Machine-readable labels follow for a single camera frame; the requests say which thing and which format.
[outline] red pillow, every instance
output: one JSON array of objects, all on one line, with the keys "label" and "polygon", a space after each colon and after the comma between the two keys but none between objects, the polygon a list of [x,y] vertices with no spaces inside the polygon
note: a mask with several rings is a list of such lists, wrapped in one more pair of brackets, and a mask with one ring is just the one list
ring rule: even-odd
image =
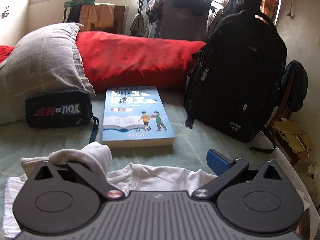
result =
[{"label": "red pillow", "polygon": [[156,86],[181,90],[195,65],[191,54],[202,41],[139,38],[105,32],[81,32],[76,44],[84,74],[95,92],[116,86]]},{"label": "red pillow", "polygon": [[2,61],[4,61],[9,54],[11,53],[11,51],[13,51],[14,47],[11,46],[0,46],[0,63]]}]

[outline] triangular hole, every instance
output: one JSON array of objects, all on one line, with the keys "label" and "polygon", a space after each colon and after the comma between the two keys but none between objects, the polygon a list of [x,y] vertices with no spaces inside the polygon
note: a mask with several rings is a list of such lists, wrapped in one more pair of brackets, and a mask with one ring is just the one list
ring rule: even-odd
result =
[{"label": "triangular hole", "polygon": [[280,175],[276,171],[276,169],[273,166],[269,166],[266,172],[263,175],[264,178],[266,179],[277,179],[281,180]]},{"label": "triangular hole", "polygon": [[43,166],[43,167],[39,170],[39,172],[38,172],[35,180],[51,179],[51,178],[53,178],[53,176],[52,176],[52,174],[51,174],[51,172],[50,172],[50,170],[49,170],[49,167],[48,167],[48,166]]}]

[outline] white t-shirt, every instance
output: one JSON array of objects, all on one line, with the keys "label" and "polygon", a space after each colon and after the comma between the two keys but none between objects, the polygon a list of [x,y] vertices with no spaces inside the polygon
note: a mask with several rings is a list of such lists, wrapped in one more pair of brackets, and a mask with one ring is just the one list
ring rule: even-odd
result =
[{"label": "white t-shirt", "polygon": [[[188,171],[177,167],[152,167],[130,163],[119,171],[109,172],[107,180],[127,196],[131,190],[175,191],[187,190],[189,194],[216,176],[203,170]],[[6,239],[15,238],[20,228],[12,213],[12,204],[27,177],[9,177],[4,193],[4,221],[2,230]]]}]

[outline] orange towel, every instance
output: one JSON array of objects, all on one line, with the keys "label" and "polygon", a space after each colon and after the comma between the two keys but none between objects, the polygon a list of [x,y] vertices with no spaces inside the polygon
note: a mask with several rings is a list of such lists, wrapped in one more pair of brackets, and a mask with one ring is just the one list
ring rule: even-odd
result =
[{"label": "orange towel", "polygon": [[95,27],[106,28],[113,26],[115,5],[110,3],[96,3],[94,5],[97,12]]},{"label": "orange towel", "polygon": [[91,24],[96,23],[97,21],[98,16],[94,4],[83,5],[80,11],[79,23],[81,23],[84,27],[82,27],[79,31],[90,31]]}]

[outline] blue book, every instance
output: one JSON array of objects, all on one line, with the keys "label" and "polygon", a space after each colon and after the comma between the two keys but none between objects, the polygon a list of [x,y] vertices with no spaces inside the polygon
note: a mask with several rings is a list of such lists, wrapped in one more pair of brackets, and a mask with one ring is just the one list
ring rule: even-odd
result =
[{"label": "blue book", "polygon": [[172,145],[175,134],[156,87],[107,90],[102,142],[109,147]]}]

